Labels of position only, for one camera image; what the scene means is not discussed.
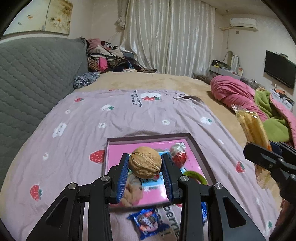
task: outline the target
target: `pink comforter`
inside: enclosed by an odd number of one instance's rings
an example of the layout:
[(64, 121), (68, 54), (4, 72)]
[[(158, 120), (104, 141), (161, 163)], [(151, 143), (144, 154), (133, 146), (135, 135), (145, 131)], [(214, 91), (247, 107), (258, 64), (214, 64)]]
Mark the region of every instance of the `pink comforter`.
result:
[[(216, 76), (211, 80), (211, 89), (214, 97), (231, 108), (232, 104), (241, 105), (248, 111), (256, 112), (262, 121), (268, 119), (266, 114), (254, 102), (255, 90), (250, 86), (229, 76)], [(271, 102), (288, 121), (294, 146), (296, 146), (296, 118), (281, 103), (271, 96)]]

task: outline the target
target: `green blanket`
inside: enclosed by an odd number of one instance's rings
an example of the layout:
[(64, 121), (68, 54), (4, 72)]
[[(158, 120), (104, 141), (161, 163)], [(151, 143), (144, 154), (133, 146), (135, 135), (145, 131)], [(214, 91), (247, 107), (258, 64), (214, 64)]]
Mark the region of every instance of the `green blanket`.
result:
[(292, 140), (289, 124), (271, 103), (270, 92), (255, 91), (254, 101), (268, 117), (268, 119), (263, 122), (268, 139), (274, 142), (288, 142)]

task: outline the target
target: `black flat screen tv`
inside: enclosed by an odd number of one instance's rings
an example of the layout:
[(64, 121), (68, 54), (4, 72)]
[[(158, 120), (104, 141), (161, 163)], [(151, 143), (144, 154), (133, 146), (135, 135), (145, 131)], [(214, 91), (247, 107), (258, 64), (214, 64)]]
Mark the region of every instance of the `black flat screen tv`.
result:
[(264, 72), (294, 89), (296, 65), (285, 57), (266, 51)]

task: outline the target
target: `tan mattress cover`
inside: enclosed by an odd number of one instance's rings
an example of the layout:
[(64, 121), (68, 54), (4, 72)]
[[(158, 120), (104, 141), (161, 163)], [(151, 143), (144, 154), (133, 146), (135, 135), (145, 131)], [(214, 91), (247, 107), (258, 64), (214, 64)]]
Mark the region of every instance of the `tan mattress cover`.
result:
[[(101, 74), (98, 80), (91, 85), (75, 91), (88, 92), (115, 89), (177, 90), (188, 95), (197, 96), (219, 118), (242, 148), (244, 148), (247, 142), (234, 113), (224, 104), (215, 100), (210, 85), (201, 80), (170, 74), (106, 73)], [(271, 191), (278, 205), (278, 209), (280, 209), (282, 198), (279, 195), (279, 188), (275, 182)]]

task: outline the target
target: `air conditioner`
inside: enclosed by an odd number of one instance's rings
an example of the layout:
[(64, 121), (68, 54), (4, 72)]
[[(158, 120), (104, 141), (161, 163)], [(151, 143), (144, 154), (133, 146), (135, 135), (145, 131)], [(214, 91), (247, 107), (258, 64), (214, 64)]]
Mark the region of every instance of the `air conditioner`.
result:
[(252, 18), (231, 18), (230, 25), (235, 29), (258, 31), (256, 20)]

